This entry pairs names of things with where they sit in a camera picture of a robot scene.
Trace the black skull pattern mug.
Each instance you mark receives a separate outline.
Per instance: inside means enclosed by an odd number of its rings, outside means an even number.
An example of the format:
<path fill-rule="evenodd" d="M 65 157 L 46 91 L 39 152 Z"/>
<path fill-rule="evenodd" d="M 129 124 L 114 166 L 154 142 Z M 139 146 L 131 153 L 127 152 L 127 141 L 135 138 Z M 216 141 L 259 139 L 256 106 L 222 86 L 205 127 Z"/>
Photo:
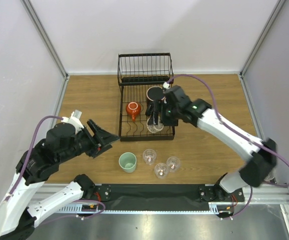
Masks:
<path fill-rule="evenodd" d="M 165 100 L 164 91 L 161 86 L 152 86 L 146 91 L 146 111 L 147 117 L 153 113 L 160 113 L 162 102 Z"/>

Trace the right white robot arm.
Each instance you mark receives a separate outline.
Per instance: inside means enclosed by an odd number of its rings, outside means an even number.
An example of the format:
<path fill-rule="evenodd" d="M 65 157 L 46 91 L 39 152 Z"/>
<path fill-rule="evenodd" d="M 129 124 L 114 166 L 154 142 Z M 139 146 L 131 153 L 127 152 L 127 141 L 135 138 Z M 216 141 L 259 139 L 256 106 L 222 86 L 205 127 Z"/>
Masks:
<path fill-rule="evenodd" d="M 205 100 L 190 100 L 178 85 L 169 89 L 150 87 L 146 91 L 146 102 L 148 126 L 155 129 L 159 124 L 174 127 L 182 120 L 213 135 L 245 161 L 238 171 L 226 173 L 216 182 L 214 194 L 220 201 L 228 200 L 237 189 L 259 187 L 277 165 L 274 140 L 262 140 L 248 134 L 218 114 Z"/>

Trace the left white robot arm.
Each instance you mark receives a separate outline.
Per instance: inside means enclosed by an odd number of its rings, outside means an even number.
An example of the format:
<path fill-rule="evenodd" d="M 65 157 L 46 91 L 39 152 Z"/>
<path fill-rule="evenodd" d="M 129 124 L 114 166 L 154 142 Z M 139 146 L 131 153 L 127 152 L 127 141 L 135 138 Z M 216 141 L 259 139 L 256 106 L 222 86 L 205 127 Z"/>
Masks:
<path fill-rule="evenodd" d="M 0 240 L 25 240 L 60 208 L 78 200 L 89 201 L 94 196 L 94 182 L 87 175 L 80 174 L 63 190 L 39 203 L 30 204 L 38 189 L 59 170 L 60 164 L 82 154 L 96 158 L 120 139 L 91 119 L 87 125 L 92 133 L 77 117 L 63 117 L 47 131 L 45 138 L 38 143 L 31 142 L 0 202 Z"/>

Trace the small orange black cup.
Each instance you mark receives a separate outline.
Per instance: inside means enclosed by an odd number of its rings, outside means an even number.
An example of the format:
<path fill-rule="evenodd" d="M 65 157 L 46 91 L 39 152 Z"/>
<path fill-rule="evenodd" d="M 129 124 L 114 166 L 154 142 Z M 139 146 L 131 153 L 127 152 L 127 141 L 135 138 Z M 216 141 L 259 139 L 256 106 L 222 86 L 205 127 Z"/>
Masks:
<path fill-rule="evenodd" d="M 136 121 L 136 118 L 140 115 L 141 113 L 141 105 L 135 101 L 131 101 L 126 105 L 126 113 L 129 117 L 131 117 L 131 120 L 133 122 Z"/>

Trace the short clear glass tumbler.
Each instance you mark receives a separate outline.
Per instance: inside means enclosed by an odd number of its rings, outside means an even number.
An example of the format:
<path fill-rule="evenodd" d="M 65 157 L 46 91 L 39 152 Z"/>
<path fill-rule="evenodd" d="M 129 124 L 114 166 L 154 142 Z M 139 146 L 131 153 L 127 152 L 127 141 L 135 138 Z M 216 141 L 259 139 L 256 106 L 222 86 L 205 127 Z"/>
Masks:
<path fill-rule="evenodd" d="M 164 129 L 164 125 L 163 125 L 163 123 L 161 122 L 160 116 L 158 117 L 158 125 L 155 125 L 155 124 L 150 125 L 150 124 L 149 124 L 149 120 L 150 120 L 150 119 L 148 118 L 147 121 L 146 121 L 146 127 L 147 127 L 147 129 L 148 129 L 148 131 L 149 131 L 150 133 L 156 134 L 156 133 L 161 132 L 161 131 Z"/>

